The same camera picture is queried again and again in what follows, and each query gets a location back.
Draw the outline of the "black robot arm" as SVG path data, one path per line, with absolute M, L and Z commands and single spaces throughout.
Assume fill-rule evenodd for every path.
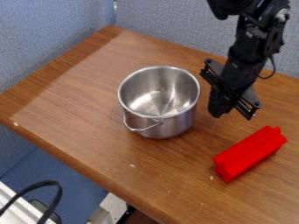
M 237 110 L 247 119 L 255 116 L 262 103 L 254 83 L 266 63 L 286 44 L 283 34 L 290 19 L 290 0 L 207 0 L 219 20 L 238 17 L 237 39 L 225 64 L 205 60 L 202 78 L 210 83 L 210 114 L 219 118 Z

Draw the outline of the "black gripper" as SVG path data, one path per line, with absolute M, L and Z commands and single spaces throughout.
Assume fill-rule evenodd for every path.
M 210 113 L 221 118 L 235 109 L 251 120 L 262 103 L 254 83 L 262 71 L 262 60 L 250 56 L 230 55 L 222 65 L 214 59 L 205 60 L 202 78 L 210 83 Z

